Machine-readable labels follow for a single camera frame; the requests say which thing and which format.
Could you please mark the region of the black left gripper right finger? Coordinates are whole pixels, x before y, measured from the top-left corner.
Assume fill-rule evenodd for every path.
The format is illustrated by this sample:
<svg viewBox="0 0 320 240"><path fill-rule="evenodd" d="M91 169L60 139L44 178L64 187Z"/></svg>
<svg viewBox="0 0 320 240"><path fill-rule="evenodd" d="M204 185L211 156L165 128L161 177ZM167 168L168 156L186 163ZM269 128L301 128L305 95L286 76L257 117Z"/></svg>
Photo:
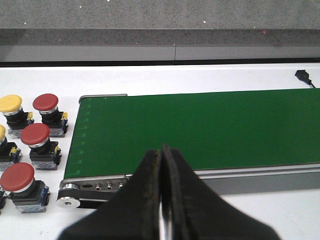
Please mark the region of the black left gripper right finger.
<svg viewBox="0 0 320 240"><path fill-rule="evenodd" d="M169 233L174 240L278 240L278 234L212 191L180 151L161 151L161 190Z"/></svg>

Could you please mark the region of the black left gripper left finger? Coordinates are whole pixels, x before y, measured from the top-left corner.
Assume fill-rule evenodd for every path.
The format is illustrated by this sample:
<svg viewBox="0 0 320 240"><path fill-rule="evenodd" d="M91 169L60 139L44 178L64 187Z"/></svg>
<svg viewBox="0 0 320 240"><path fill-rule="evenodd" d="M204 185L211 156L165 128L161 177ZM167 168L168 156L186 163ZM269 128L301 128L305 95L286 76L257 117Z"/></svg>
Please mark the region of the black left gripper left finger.
<svg viewBox="0 0 320 240"><path fill-rule="evenodd" d="M158 240L160 152L148 150L128 182L60 240Z"/></svg>

